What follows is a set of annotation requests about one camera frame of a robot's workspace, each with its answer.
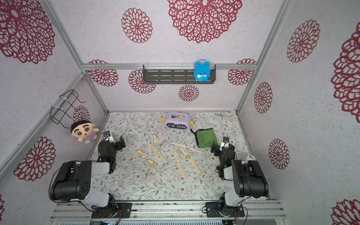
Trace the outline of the beige watch lower left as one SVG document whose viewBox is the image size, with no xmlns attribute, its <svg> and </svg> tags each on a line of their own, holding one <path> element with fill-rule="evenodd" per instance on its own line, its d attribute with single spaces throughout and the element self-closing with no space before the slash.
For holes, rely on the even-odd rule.
<svg viewBox="0 0 360 225">
<path fill-rule="evenodd" d="M 147 159 L 148 163 L 152 166 L 152 168 L 157 169 L 157 163 L 155 163 L 154 161 Z"/>
</svg>

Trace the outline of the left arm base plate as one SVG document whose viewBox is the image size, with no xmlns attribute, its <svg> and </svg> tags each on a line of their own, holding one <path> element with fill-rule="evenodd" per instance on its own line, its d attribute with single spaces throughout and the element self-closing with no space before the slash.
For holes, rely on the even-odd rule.
<svg viewBox="0 0 360 225">
<path fill-rule="evenodd" d="M 132 203 L 109 204 L 106 207 L 96 208 L 92 212 L 91 218 L 130 218 L 131 210 Z"/>
</svg>

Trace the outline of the cartoon boy plush doll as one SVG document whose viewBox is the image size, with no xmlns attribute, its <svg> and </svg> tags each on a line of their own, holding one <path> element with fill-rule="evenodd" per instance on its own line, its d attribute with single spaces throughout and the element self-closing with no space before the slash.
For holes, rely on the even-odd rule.
<svg viewBox="0 0 360 225">
<path fill-rule="evenodd" d="M 92 122 L 87 120 L 78 121 L 71 125 L 71 137 L 76 138 L 79 142 L 84 142 L 85 144 L 89 144 L 93 140 L 96 140 L 98 132 L 99 129 L 96 128 Z"/>
</svg>

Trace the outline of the beige watch folded top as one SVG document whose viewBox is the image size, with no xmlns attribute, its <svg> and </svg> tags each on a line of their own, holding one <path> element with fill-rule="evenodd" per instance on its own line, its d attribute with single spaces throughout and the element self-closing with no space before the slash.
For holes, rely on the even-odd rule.
<svg viewBox="0 0 360 225">
<path fill-rule="evenodd" d="M 154 140 L 154 143 L 158 143 L 159 140 L 157 139 L 156 135 L 153 135 L 153 140 Z"/>
</svg>

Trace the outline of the rose gold small watch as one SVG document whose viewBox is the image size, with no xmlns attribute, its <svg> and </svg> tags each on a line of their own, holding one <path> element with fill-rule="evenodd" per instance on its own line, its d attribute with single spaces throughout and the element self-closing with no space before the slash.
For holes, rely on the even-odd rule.
<svg viewBox="0 0 360 225">
<path fill-rule="evenodd" d="M 163 148 L 166 145 L 166 141 L 162 142 L 159 146 L 160 148 Z"/>
</svg>

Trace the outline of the beige watch long diagonal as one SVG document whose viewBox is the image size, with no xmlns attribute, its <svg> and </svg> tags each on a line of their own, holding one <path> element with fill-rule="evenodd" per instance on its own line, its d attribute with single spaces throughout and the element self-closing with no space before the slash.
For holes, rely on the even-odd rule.
<svg viewBox="0 0 360 225">
<path fill-rule="evenodd" d="M 155 152 L 155 154 L 165 163 L 167 164 L 168 161 L 162 156 L 161 152 L 159 152 L 158 150 L 156 150 L 156 148 L 152 145 L 152 143 L 148 143 L 148 145 L 150 146 L 150 148 Z"/>
</svg>

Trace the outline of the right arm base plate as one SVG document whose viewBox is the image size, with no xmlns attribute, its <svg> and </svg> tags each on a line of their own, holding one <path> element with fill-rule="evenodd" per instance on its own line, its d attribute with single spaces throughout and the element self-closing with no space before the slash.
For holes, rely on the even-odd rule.
<svg viewBox="0 0 360 225">
<path fill-rule="evenodd" d="M 219 202 L 207 202 L 204 209 L 208 218 L 245 217 L 241 206 L 232 207 Z"/>
</svg>

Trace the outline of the green cleaning cloth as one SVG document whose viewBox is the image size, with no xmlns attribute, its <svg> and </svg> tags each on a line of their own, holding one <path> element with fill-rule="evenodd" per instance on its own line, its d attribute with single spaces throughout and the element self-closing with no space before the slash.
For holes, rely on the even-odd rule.
<svg viewBox="0 0 360 225">
<path fill-rule="evenodd" d="M 195 135 L 196 144 L 199 148 L 206 149 L 211 148 L 213 145 L 218 145 L 215 131 L 213 128 L 199 129 L 197 131 L 193 131 L 193 129 L 190 129 L 190 131 Z"/>
</svg>

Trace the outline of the grey wall shelf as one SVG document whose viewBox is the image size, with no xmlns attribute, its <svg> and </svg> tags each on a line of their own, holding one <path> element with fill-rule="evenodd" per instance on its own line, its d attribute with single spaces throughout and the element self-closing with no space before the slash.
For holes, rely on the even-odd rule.
<svg viewBox="0 0 360 225">
<path fill-rule="evenodd" d="M 214 84 L 216 80 L 215 69 L 204 82 L 196 81 L 193 69 L 150 69 L 143 65 L 142 74 L 145 84 Z"/>
</svg>

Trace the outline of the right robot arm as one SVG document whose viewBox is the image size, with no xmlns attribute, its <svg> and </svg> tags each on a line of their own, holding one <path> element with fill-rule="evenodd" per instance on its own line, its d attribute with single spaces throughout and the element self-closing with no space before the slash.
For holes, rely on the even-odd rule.
<svg viewBox="0 0 360 225">
<path fill-rule="evenodd" d="M 237 159 L 235 147 L 227 140 L 220 146 L 214 143 L 211 152 L 219 157 L 219 165 L 216 167 L 219 178 L 233 182 L 233 189 L 220 197 L 220 210 L 235 209 L 251 197 L 260 198 L 269 194 L 265 175 L 252 155 L 248 156 L 247 161 Z"/>
</svg>

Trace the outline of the beige watch short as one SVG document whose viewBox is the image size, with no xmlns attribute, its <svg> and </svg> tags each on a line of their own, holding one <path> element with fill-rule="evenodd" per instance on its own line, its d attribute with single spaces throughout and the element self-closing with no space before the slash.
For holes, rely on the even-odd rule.
<svg viewBox="0 0 360 225">
<path fill-rule="evenodd" d="M 147 154 L 142 152 L 141 150 L 137 150 L 136 152 L 139 154 L 139 156 L 141 156 L 143 158 L 147 156 Z"/>
</svg>

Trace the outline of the white alarm clock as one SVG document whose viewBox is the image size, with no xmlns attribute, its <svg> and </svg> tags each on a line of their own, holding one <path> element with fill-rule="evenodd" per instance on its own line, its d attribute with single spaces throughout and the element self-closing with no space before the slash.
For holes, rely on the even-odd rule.
<svg viewBox="0 0 360 225">
<path fill-rule="evenodd" d="M 247 155 L 246 156 L 246 161 L 255 161 L 256 158 L 253 155 Z"/>
</svg>

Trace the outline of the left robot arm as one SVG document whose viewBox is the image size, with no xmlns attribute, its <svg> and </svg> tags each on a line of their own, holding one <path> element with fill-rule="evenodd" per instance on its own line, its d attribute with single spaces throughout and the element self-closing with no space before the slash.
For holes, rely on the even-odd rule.
<svg viewBox="0 0 360 225">
<path fill-rule="evenodd" d="M 113 217 L 118 206 L 114 196 L 103 193 L 91 186 L 95 175 L 112 174 L 116 168 L 117 152 L 126 147 L 120 136 L 119 141 L 106 137 L 98 145 L 98 160 L 69 161 L 62 164 L 55 178 L 52 178 L 48 197 L 54 203 L 79 202 L 90 205 L 90 211 L 104 217 Z"/>
</svg>

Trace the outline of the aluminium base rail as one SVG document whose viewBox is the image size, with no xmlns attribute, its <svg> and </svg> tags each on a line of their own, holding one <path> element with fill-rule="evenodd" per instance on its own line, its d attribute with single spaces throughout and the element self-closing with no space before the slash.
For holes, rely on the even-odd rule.
<svg viewBox="0 0 360 225">
<path fill-rule="evenodd" d="M 131 209 L 122 209 L 121 222 L 137 220 L 211 220 L 205 212 L 212 212 L 206 207 L 206 200 L 201 201 L 119 201 L 130 203 Z M 285 211 L 278 200 L 244 201 L 236 213 L 215 219 L 286 219 Z M 49 221 L 90 221 L 92 212 L 77 203 L 58 204 Z"/>
</svg>

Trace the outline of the beige watch long centre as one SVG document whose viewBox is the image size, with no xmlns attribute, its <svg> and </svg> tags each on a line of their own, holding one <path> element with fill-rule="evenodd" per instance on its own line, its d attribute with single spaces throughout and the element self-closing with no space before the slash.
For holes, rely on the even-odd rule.
<svg viewBox="0 0 360 225">
<path fill-rule="evenodd" d="M 177 150 L 176 149 L 173 149 L 174 151 L 174 156 L 175 156 L 175 160 L 178 164 L 178 167 L 179 167 L 179 170 L 180 170 L 180 173 L 181 173 L 181 179 L 184 180 L 185 179 L 185 174 L 184 174 L 184 171 L 183 171 L 183 168 L 182 168 L 182 165 L 181 165 L 181 159 L 177 153 Z"/>
</svg>

